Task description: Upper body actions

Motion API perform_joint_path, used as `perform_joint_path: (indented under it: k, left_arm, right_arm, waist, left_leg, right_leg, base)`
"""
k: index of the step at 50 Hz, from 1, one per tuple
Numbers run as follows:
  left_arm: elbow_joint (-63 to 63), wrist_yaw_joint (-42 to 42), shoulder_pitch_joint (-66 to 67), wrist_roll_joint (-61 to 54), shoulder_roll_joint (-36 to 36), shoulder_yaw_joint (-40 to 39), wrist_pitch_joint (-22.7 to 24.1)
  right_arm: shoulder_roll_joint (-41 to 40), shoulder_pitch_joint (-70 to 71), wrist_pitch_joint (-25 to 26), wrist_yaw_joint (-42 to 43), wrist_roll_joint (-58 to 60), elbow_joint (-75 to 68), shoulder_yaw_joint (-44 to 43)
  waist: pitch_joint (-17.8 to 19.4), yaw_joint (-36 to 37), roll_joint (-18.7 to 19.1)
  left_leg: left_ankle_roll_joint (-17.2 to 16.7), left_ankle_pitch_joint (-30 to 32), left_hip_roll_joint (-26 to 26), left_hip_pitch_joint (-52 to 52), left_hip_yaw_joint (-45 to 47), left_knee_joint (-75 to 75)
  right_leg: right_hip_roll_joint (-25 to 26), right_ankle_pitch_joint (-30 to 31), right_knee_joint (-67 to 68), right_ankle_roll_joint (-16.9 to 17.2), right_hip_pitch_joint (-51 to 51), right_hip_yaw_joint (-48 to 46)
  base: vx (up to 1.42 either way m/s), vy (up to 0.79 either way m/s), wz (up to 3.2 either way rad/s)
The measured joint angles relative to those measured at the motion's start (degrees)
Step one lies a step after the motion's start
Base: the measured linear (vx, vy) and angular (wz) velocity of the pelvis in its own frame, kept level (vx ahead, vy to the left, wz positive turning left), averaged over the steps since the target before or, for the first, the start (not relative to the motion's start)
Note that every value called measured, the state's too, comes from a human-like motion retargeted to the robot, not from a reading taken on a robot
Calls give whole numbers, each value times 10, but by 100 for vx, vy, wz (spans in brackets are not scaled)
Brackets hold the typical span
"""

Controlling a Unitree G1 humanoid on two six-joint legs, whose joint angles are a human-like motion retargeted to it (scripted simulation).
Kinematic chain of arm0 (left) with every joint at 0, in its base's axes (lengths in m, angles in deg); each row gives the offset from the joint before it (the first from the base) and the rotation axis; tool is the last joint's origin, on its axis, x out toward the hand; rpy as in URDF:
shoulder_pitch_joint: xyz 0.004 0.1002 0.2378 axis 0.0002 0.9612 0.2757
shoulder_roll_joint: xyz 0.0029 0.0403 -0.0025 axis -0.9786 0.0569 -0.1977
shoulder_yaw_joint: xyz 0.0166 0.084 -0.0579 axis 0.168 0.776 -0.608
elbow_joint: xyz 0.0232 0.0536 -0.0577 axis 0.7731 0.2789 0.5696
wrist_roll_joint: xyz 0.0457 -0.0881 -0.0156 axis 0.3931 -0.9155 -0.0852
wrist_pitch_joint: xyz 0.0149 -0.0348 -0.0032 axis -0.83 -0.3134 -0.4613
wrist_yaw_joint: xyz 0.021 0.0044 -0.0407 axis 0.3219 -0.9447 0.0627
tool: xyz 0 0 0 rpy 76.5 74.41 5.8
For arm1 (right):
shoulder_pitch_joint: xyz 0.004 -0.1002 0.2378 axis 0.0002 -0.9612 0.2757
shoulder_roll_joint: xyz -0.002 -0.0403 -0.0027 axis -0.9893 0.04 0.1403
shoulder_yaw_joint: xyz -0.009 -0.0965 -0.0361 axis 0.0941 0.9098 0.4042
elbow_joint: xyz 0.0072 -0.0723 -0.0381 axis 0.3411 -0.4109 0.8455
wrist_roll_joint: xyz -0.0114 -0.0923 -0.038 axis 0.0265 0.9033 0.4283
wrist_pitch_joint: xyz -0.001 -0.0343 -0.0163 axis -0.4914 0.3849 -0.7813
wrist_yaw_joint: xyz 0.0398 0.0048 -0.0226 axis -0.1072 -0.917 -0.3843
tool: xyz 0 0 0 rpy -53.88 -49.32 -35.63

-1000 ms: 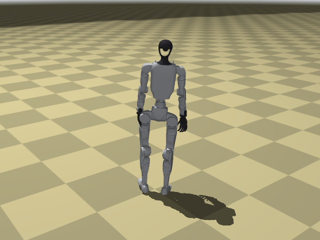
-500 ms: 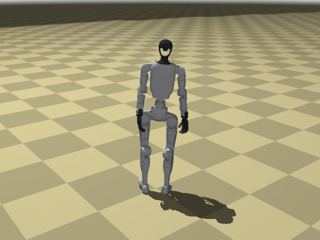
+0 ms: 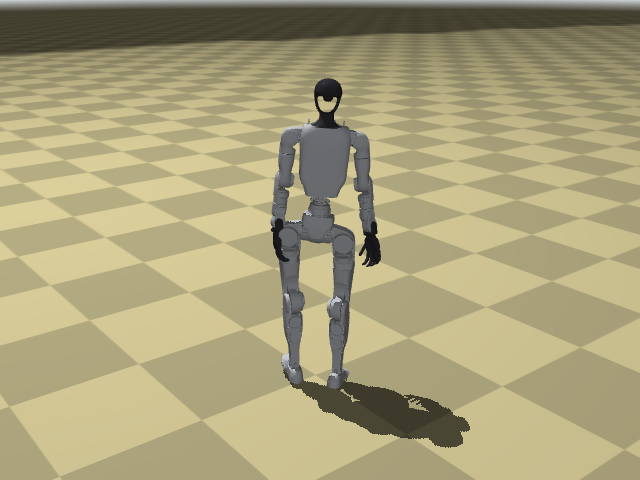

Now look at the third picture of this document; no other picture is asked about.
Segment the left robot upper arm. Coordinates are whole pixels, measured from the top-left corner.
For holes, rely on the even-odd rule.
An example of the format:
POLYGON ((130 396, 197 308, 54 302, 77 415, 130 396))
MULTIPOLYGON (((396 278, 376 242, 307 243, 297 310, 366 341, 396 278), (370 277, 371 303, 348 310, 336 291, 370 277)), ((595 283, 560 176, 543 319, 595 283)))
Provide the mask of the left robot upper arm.
POLYGON ((279 184, 278 187, 289 188, 294 184, 294 173, 291 173, 295 151, 294 145, 299 143, 303 126, 287 127, 281 135, 279 147, 279 184))

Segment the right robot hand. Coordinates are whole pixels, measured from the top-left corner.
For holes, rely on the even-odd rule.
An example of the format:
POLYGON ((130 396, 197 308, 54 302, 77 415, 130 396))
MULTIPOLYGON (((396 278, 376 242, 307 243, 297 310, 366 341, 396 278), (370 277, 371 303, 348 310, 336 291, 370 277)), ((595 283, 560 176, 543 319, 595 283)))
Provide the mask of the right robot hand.
POLYGON ((370 261, 366 265, 366 267, 374 266, 374 265, 378 264, 380 262, 380 260, 381 260, 380 244, 379 244, 379 241, 378 241, 378 239, 376 237, 377 233, 378 233, 377 232, 377 225, 376 225, 375 221, 373 221, 371 223, 371 232, 365 232, 363 230, 363 234, 366 236, 366 238, 365 238, 365 244, 363 245, 361 251, 359 252, 359 256, 361 256, 363 254, 363 251, 366 248, 366 250, 367 250, 366 259, 365 259, 364 263, 362 263, 362 265, 367 264, 367 262, 369 261, 369 258, 370 258, 370 261))

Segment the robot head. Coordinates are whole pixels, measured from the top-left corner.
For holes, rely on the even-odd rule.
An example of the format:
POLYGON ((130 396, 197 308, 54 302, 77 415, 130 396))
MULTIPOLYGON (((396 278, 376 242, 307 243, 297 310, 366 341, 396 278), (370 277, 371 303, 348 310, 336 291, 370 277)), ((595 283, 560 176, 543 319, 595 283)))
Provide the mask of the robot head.
POLYGON ((320 80, 314 90, 314 99, 315 105, 320 113, 319 120, 312 124, 312 126, 318 126, 317 128, 329 128, 329 129, 338 129, 341 126, 337 125, 334 121, 334 112, 337 110, 340 100, 342 96, 342 87, 340 83, 331 78, 325 78, 320 80), (333 97, 337 98, 336 105, 334 109, 330 112, 323 112, 318 105, 318 97, 323 96, 323 99, 327 102, 333 100, 333 97))

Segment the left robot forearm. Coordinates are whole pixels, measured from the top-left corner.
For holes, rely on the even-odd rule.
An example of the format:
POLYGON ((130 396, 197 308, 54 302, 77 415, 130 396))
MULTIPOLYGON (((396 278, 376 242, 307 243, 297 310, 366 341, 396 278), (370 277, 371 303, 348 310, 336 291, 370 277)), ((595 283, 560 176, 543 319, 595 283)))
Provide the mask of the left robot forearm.
POLYGON ((279 184, 279 172, 275 175, 274 191, 273 191, 273 204, 272 204, 272 218, 271 225, 275 228, 275 220, 280 218, 283 220, 283 226, 285 225, 285 214, 287 208, 287 199, 289 197, 289 191, 283 187, 278 187, 279 184))

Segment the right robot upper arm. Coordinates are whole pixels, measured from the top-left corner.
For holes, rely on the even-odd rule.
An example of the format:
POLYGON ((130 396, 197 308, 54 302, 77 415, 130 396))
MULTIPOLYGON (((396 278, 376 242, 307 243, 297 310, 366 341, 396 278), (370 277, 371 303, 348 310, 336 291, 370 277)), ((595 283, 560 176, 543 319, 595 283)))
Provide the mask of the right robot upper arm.
POLYGON ((350 130, 351 146, 356 149, 354 162, 357 177, 354 177, 354 190, 369 192, 370 144, 366 134, 350 130))

